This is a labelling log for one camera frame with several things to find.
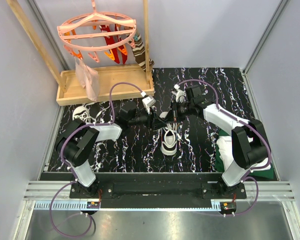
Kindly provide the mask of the white shoelace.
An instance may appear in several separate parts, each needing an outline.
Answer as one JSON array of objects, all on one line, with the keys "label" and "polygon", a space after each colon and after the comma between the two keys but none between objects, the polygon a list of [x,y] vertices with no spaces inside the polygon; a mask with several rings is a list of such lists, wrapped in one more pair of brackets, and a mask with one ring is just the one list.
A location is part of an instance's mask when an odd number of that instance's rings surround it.
[{"label": "white shoelace", "polygon": [[185,135],[182,133],[180,124],[168,123],[160,130],[161,147],[167,151],[172,151],[177,148],[179,144],[189,145]]}]

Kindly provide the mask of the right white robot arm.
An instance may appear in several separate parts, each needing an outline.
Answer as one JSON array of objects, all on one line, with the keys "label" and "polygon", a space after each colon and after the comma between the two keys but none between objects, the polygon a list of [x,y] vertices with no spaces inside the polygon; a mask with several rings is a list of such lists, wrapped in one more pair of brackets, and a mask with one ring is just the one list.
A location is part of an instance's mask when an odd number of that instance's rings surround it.
[{"label": "right white robot arm", "polygon": [[229,164],[214,187],[220,197],[229,198],[249,173],[271,165],[271,149],[260,120],[243,119],[222,108],[217,101],[205,100],[198,85],[181,90],[176,84],[174,88],[175,100],[168,112],[160,114],[167,131],[172,131],[187,116],[194,115],[216,125],[231,137]]}]

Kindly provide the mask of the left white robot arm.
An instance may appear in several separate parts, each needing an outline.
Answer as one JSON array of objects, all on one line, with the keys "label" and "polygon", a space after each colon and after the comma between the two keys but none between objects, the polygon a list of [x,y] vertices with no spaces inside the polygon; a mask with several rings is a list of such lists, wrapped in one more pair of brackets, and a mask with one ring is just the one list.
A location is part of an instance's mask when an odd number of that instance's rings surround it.
[{"label": "left white robot arm", "polygon": [[167,116],[167,111],[157,114],[153,109],[123,107],[113,123],[87,123],[80,118],[74,119],[55,143],[56,152],[74,176],[74,190],[79,190],[87,198],[93,198],[101,192],[88,161],[95,143],[116,141],[133,126],[161,130],[168,124]]}]

